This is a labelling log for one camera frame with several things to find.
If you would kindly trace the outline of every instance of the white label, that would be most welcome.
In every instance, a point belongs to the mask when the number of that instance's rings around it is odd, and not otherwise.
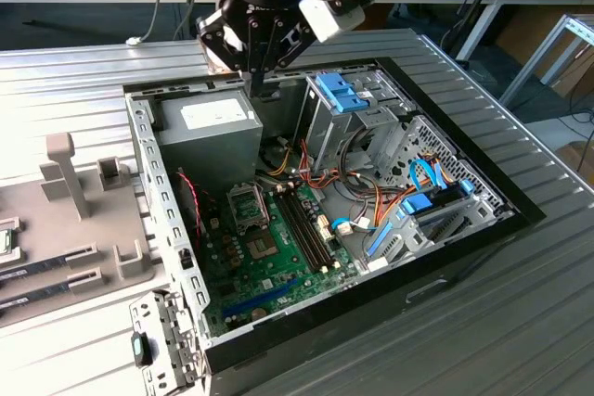
[[[373,95],[368,91],[356,92],[356,95],[359,96],[361,99],[367,99],[368,97],[373,97]]]
[[[20,271],[15,271],[14,273],[0,275],[0,280],[7,280],[8,278],[20,277],[21,275],[26,275],[26,274],[27,274],[27,270],[21,269]]]
[[[237,99],[185,106],[181,112],[189,130],[248,119]]]
[[[267,278],[266,280],[262,281],[262,286],[264,287],[264,289],[267,291],[268,289],[272,289],[272,280],[270,280],[269,278]]]
[[[6,308],[10,308],[11,306],[22,305],[23,303],[27,303],[28,301],[29,301],[29,299],[27,299],[26,297],[23,297],[22,299],[16,299],[16,300],[8,301],[8,302],[2,303],[0,305],[0,310],[4,310]]]

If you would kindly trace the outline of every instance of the yellow wire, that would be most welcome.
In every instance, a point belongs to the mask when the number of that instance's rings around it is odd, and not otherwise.
[[[285,158],[282,161],[282,164],[280,165],[280,167],[278,169],[276,169],[275,171],[269,172],[268,174],[270,176],[279,176],[281,175],[283,172],[285,172],[285,169],[287,168],[287,164],[289,163],[289,154],[291,153],[291,151],[289,149],[287,149],[287,153],[285,154]]]

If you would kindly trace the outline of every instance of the black ram slot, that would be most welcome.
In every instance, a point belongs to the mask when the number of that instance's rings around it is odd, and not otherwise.
[[[332,263],[332,258],[328,254],[328,250],[324,246],[317,229],[311,224],[309,217],[303,210],[301,201],[294,193],[290,194],[290,203],[292,208],[295,209],[295,213],[299,216],[299,221],[303,222],[303,228],[309,233],[313,242],[314,250],[316,251],[317,256],[320,258],[322,264],[330,266]]]
[[[284,197],[278,197],[277,204],[280,213],[282,213],[283,218],[289,224],[289,229],[291,230],[291,233],[295,238],[295,241],[297,242],[297,246],[299,246],[299,249],[303,253],[305,261],[309,266],[309,269],[311,269],[312,271],[317,271],[316,258],[311,252],[311,250],[307,247],[307,238],[301,230],[298,221],[292,216],[291,212],[287,209],[287,204],[285,202]]]
[[[294,193],[289,193],[279,196],[277,201],[283,216],[291,224],[290,230],[295,235],[299,248],[312,272],[319,271],[324,265],[330,265],[330,255],[322,244],[316,229],[305,215],[299,199]]]

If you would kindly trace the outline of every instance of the red wire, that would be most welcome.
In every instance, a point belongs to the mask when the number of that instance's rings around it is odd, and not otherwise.
[[[190,192],[192,193],[192,197],[194,197],[194,208],[196,210],[196,250],[200,247],[200,206],[198,202],[198,196],[196,195],[196,190],[194,189],[194,185],[191,181],[181,172],[177,173],[182,180],[184,180],[189,187]]]

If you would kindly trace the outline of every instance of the white connector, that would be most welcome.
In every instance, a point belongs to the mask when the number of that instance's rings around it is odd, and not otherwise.
[[[330,226],[330,222],[328,221],[328,218],[326,218],[326,215],[317,216],[317,225],[320,229]]]
[[[369,229],[369,224],[371,223],[371,220],[367,217],[361,217],[359,218],[359,221],[356,222],[356,225],[359,226],[361,229]]]
[[[141,37],[129,37],[128,39],[126,39],[126,45],[130,45],[130,46],[137,46],[141,42],[142,42]]]
[[[336,226],[336,230],[341,236],[350,236],[353,233],[353,228],[350,222],[343,222]]]

